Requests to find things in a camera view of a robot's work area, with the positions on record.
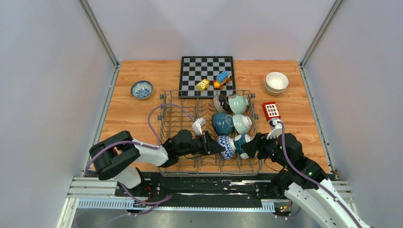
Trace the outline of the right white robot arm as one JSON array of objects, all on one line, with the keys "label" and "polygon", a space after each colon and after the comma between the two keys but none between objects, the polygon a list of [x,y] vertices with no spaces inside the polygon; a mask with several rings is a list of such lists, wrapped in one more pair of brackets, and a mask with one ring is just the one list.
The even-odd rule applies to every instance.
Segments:
[{"label": "right white robot arm", "polygon": [[269,158],[283,167],[271,180],[277,198],[293,201],[323,228],[367,228],[337,192],[323,169],[303,153],[300,141],[291,134],[268,139],[258,133],[241,148],[247,155]]}]

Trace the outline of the blue floral white bowl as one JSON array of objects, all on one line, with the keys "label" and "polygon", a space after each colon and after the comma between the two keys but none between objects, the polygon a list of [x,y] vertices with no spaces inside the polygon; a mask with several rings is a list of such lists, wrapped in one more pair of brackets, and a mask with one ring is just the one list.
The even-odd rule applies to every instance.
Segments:
[{"label": "blue floral white bowl", "polygon": [[153,85],[146,80],[135,82],[131,87],[131,95],[137,99],[147,99],[153,91]]}]

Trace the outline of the blue zigzag bowl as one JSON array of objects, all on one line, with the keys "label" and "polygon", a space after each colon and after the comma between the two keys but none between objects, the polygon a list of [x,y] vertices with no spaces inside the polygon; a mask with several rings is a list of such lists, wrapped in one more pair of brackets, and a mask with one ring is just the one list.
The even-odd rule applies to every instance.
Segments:
[{"label": "blue zigzag bowl", "polygon": [[224,148],[224,151],[221,152],[221,155],[225,160],[230,160],[235,156],[236,147],[232,138],[227,135],[219,135],[217,138],[217,143]]}]

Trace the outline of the beige floral bowl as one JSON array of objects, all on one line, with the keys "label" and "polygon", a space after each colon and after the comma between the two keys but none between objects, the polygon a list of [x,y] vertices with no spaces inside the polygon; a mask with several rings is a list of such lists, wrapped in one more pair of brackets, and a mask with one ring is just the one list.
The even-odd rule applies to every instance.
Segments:
[{"label": "beige floral bowl", "polygon": [[269,86],[265,84],[266,92],[271,96],[279,96],[281,93],[285,91],[285,89],[280,91],[272,91]]}]

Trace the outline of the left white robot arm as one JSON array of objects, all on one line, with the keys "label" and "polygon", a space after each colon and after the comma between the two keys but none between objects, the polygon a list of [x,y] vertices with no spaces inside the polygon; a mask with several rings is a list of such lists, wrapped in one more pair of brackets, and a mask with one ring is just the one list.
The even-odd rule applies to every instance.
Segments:
[{"label": "left white robot arm", "polygon": [[141,142],[133,138],[128,131],[122,131],[93,145],[89,154],[90,164],[95,167],[99,180],[114,179],[124,184],[132,195],[141,196],[145,192],[146,184],[142,181],[139,170],[131,167],[133,162],[166,168],[176,164],[181,156],[206,156],[224,150],[208,131],[193,136],[189,130],[180,130],[160,146]]}]

